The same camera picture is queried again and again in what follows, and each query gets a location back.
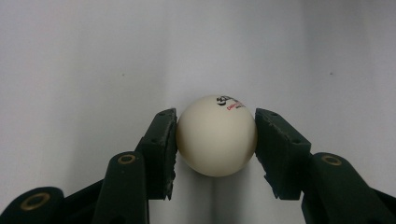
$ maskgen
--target ball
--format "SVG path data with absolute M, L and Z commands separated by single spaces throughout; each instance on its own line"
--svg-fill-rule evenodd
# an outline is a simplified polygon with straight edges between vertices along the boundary
M 253 156 L 257 129 L 249 110 L 233 97 L 210 95 L 187 107 L 177 123 L 177 147 L 195 171 L 226 176 Z

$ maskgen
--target ping pong ball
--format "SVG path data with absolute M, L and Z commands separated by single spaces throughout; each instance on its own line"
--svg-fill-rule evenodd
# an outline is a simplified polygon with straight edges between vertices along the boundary
M 211 95 L 187 107 L 177 123 L 177 147 L 195 171 L 226 176 L 253 156 L 257 129 L 249 110 L 229 96 Z

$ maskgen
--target gray surface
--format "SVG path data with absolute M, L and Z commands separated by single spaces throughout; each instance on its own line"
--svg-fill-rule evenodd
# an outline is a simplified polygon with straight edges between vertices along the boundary
M 2 1 L 0 210 L 69 195 L 132 150 L 153 116 L 224 93 L 281 114 L 396 196 L 394 1 Z M 151 223 L 304 223 L 255 158 L 224 178 L 177 158 Z

